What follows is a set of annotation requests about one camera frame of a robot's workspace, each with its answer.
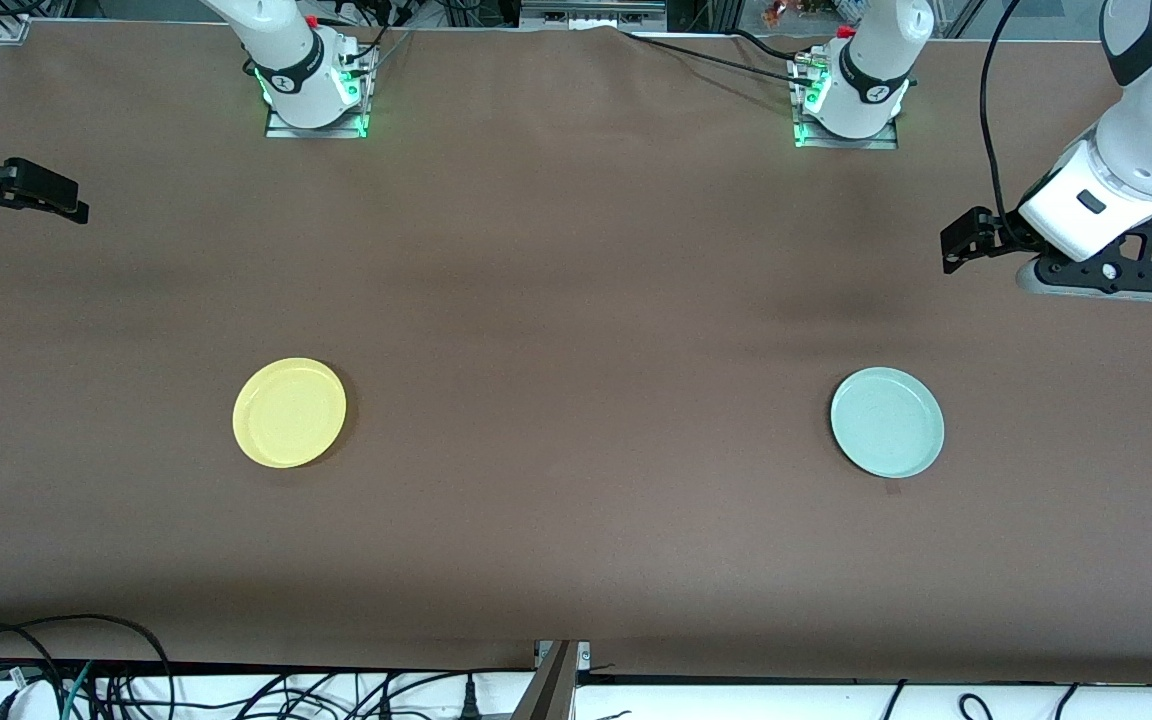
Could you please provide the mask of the pale green plate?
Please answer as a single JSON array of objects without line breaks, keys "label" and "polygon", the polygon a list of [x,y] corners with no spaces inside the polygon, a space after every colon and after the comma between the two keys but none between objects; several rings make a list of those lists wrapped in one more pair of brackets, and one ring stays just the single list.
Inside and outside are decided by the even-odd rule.
[{"label": "pale green plate", "polygon": [[946,437],[945,415],[929,387],[888,366],[864,367],[838,382],[829,429],[852,465],[893,480],[931,468]]}]

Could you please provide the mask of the yellow plate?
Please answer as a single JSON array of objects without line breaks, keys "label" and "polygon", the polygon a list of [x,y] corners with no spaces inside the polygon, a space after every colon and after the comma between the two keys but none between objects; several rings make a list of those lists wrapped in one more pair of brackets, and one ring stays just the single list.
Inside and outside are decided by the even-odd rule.
[{"label": "yellow plate", "polygon": [[348,395],[338,373],[310,357],[285,357],[238,389],[232,430],[242,454],[274,469],[311,464],[338,442]]}]

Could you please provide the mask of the small orange red objects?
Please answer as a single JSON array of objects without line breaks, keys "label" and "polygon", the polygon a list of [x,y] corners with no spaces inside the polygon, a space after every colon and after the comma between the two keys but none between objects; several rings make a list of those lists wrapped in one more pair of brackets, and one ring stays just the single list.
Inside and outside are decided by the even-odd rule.
[{"label": "small orange red objects", "polygon": [[767,0],[760,12],[764,26],[781,26],[788,18],[818,18],[835,14],[835,0]]}]

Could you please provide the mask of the brown table cover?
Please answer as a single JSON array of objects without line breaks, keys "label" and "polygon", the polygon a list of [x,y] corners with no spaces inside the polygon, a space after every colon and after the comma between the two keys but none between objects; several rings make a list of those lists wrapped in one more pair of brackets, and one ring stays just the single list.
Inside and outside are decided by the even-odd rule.
[{"label": "brown table cover", "polygon": [[[0,623],[101,612],[179,662],[1152,682],[1152,304],[945,275],[990,197],[983,47],[899,149],[799,149],[776,82],[612,29],[419,31],[371,132],[274,141],[225,26],[37,24],[0,160]],[[329,450],[238,450],[257,370],[344,382]],[[923,473],[838,450],[869,366]]]}]

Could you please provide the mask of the white lower shelf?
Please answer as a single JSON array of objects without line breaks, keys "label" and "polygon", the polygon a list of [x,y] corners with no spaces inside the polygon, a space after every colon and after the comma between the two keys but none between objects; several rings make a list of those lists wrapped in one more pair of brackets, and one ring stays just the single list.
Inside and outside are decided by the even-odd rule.
[{"label": "white lower shelf", "polygon": [[[0,673],[9,720],[457,720],[465,679],[429,674],[180,676],[120,680],[91,702],[18,673]],[[594,682],[573,697],[573,720],[1152,720],[1152,685],[664,685]]]}]

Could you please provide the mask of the aluminium frame rail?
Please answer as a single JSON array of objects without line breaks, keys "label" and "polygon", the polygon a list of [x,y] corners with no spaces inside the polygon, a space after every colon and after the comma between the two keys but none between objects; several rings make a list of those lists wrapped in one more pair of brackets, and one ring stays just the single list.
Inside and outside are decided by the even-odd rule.
[{"label": "aluminium frame rail", "polygon": [[667,32],[668,12],[666,0],[518,0],[518,26]]}]

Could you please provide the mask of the aluminium profile post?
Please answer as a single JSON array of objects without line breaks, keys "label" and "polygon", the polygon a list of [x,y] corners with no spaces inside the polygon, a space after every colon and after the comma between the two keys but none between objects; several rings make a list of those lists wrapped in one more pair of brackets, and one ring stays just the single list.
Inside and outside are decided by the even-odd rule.
[{"label": "aluminium profile post", "polygon": [[586,641],[538,641],[536,670],[509,720],[573,720],[577,680],[591,666]]}]

